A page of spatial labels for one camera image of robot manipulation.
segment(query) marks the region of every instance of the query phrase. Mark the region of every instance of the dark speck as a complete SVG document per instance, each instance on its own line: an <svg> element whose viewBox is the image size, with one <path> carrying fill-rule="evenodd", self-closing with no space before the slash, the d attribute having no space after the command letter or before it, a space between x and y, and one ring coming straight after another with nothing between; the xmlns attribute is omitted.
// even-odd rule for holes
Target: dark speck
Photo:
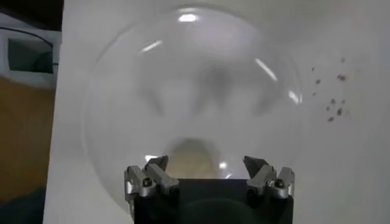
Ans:
<svg viewBox="0 0 390 224"><path fill-rule="evenodd" d="M337 75L337 79L343 82L347 79L347 77L345 75L339 74Z"/></svg>
<svg viewBox="0 0 390 224"><path fill-rule="evenodd" d="M342 108L337 110L337 116L341 116L341 115L342 115Z"/></svg>

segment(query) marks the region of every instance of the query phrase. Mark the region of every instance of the clear acrylic sphere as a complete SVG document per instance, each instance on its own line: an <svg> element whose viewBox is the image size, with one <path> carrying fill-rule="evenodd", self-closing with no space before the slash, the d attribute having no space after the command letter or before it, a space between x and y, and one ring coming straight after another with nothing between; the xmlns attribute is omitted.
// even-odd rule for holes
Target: clear acrylic sphere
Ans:
<svg viewBox="0 0 390 224"><path fill-rule="evenodd" d="M90 75L83 142L127 211L124 169L178 145L186 153L171 170L210 160L203 177L247 178L246 155L289 166L302 149L301 103L294 65L264 33L187 7L130 26L106 48Z"/></svg>

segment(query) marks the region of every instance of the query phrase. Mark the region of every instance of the metal bracket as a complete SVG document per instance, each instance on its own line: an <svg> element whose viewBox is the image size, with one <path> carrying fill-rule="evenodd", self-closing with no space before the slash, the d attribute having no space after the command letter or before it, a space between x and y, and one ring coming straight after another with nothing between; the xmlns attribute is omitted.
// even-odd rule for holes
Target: metal bracket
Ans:
<svg viewBox="0 0 390 224"><path fill-rule="evenodd" d="M247 185L251 188L255 188L257 195L264 194L264 190L268 187L268 184L276 178L276 171L274 167L270 165L263 165L259 172L252 178L247 180Z"/></svg>
<svg viewBox="0 0 390 224"><path fill-rule="evenodd" d="M295 173L291 168L283 167L278 178L271 182L271 192L274 198L284 199L294 197Z"/></svg>
<svg viewBox="0 0 390 224"><path fill-rule="evenodd" d="M125 199L131 201L134 194L148 197L154 194L156 183L142 172L138 166L129 166L124 172Z"/></svg>
<svg viewBox="0 0 390 224"><path fill-rule="evenodd" d="M179 180L170 177L157 164L146 165L145 173L148 177L151 177L157 182L157 184L160 185L163 194L168 195L172 192L173 189L175 191L178 189Z"/></svg>

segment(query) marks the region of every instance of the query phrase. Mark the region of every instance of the transparent plastic dome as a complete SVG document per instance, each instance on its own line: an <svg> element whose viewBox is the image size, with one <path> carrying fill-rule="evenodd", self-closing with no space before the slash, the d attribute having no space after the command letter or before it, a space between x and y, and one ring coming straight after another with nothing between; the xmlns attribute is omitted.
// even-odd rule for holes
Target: transparent plastic dome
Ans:
<svg viewBox="0 0 390 224"><path fill-rule="evenodd" d="M199 178L247 178L246 155L291 165L301 102L294 65L261 30L222 10L177 9L106 47L90 76L83 142L127 211L123 171L154 156L171 156L173 176Z"/></svg>

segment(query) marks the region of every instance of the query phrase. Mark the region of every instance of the bolt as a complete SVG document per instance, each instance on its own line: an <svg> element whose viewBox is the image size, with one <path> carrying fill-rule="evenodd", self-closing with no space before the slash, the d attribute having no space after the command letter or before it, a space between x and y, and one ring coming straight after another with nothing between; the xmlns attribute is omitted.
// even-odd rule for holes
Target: bolt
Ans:
<svg viewBox="0 0 390 224"><path fill-rule="evenodd" d="M285 182L282 179L276 179L274 184L277 188L283 188L285 186Z"/></svg>
<svg viewBox="0 0 390 224"><path fill-rule="evenodd" d="M142 186L143 187L150 187L152 186L153 184L153 180L150 179L149 177L145 178L143 181L142 181Z"/></svg>

